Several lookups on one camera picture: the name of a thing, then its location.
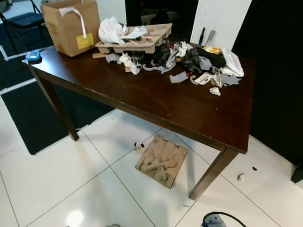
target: black chair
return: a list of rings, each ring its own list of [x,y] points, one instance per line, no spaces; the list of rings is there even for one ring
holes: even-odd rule
[[[34,12],[25,13],[25,14],[22,14],[22,15],[19,15],[16,17],[12,17],[10,19],[6,19],[3,15],[3,13],[0,11],[0,18],[2,19],[5,31],[9,37],[9,41],[10,41],[14,51],[17,51],[17,50],[16,50],[16,47],[12,40],[12,37],[9,33],[8,27],[12,29],[12,31],[16,34],[16,36],[20,39],[20,41],[24,44],[24,46],[28,50],[31,50],[31,48],[24,42],[24,40],[21,38],[21,36],[18,34],[18,32],[14,29],[14,27],[15,28],[31,28],[31,27],[38,26],[40,36],[43,39],[42,31],[41,31],[41,29],[42,29],[41,24],[44,23],[43,15],[41,14],[38,7],[35,5],[33,0],[30,0],[30,1],[33,5]]]

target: yellow label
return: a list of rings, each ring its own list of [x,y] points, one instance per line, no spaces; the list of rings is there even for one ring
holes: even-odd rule
[[[93,39],[93,34],[88,33],[86,34],[86,39],[84,38],[83,35],[79,35],[76,37],[77,38],[77,43],[78,43],[78,49],[83,49],[88,46],[92,46],[94,44],[94,39]]]

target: black cable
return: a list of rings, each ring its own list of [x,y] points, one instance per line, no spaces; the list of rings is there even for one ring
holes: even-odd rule
[[[224,212],[211,212],[211,213],[208,213],[204,216],[203,218],[203,223],[205,223],[205,219],[207,216],[210,216],[210,215],[213,215],[213,214],[222,214],[222,215],[226,215],[232,219],[234,219],[235,221],[237,221],[239,224],[241,224],[243,227],[246,227],[246,225],[243,224],[243,222],[241,222],[239,219],[237,219],[236,217],[234,217],[233,215],[231,214],[228,214],[228,213],[224,213]]]

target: table leg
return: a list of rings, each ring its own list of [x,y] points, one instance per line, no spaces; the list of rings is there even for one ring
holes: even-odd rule
[[[30,69],[30,70],[31,70],[32,74],[34,75],[34,77],[36,78],[37,83],[39,84],[40,88],[42,89],[47,100],[51,104],[53,110],[58,115],[58,117],[61,120],[64,127],[68,130],[70,137],[74,141],[79,139],[79,136],[78,136],[73,124],[71,123],[67,113],[65,112],[65,110],[60,102],[60,99],[56,95],[56,92],[53,89],[52,84],[49,81],[39,77],[33,69]]]
[[[220,152],[198,183],[194,186],[193,190],[189,194],[189,198],[195,200],[200,194],[202,194],[211,182],[213,182],[225,169],[225,167],[233,161],[237,154],[237,151],[231,149],[225,149],[225,151]]]

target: dark wooden table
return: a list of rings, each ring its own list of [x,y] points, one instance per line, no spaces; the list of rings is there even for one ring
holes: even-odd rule
[[[42,62],[26,64],[72,139],[77,132],[63,109],[52,83],[118,108],[220,151],[189,197],[195,200],[248,147],[255,62],[241,59],[245,77],[236,87],[224,87],[221,96],[209,93],[211,84],[197,86],[186,80],[172,84],[169,75],[141,71],[134,76],[122,65],[92,59],[93,49],[74,58],[54,48],[41,52]]]

